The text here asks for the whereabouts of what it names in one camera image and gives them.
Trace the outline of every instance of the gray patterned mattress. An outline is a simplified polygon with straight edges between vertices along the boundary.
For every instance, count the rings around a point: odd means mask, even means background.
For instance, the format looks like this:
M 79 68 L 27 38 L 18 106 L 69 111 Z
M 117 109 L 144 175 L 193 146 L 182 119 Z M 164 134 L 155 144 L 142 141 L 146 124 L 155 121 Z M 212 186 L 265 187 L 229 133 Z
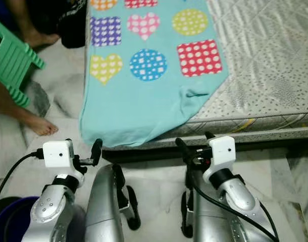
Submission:
M 142 147 L 202 144 L 206 131 L 238 142 L 308 138 L 308 0 L 207 4 L 230 75 L 197 115 Z

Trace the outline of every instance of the pink heart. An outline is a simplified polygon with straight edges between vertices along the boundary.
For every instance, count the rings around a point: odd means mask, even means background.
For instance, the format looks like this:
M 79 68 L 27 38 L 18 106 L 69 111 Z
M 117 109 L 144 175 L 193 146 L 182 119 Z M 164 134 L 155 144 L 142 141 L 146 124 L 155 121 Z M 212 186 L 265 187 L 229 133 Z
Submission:
M 147 13 L 145 17 L 134 14 L 127 20 L 127 28 L 147 40 L 159 27 L 160 18 L 154 13 Z

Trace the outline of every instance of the blue polka dot circle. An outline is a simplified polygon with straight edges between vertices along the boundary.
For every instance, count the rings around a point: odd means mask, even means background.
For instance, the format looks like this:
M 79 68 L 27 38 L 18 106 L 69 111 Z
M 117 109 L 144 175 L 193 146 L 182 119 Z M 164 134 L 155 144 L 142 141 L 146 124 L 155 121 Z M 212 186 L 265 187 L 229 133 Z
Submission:
M 145 82 L 160 78 L 168 68 L 165 56 L 153 49 L 141 49 L 129 64 L 132 74 Z

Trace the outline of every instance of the green plastic stool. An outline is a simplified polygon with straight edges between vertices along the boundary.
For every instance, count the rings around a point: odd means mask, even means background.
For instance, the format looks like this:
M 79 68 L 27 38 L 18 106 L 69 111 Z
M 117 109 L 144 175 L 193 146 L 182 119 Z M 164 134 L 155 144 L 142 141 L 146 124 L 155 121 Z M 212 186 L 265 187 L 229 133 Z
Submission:
M 29 98 L 19 88 L 31 65 L 43 69 L 45 63 L 29 47 L 0 23 L 0 82 L 8 89 L 17 105 L 26 107 Z

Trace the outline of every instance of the person's foot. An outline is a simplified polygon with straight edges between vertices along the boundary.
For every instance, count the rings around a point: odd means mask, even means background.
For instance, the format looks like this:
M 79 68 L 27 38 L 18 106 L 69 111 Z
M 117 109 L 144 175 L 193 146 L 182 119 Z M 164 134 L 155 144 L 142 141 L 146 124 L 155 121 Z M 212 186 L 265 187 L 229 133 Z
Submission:
M 36 48 L 42 45 L 54 44 L 60 37 L 57 34 L 43 34 L 34 30 L 24 35 L 23 38 L 30 47 Z
M 26 115 L 25 118 L 21 120 L 21 122 L 28 126 L 30 129 L 32 129 L 38 135 L 52 135 L 59 130 L 58 127 L 56 127 L 42 117 L 38 117 L 29 112 L 27 112 L 26 114 L 28 115 Z

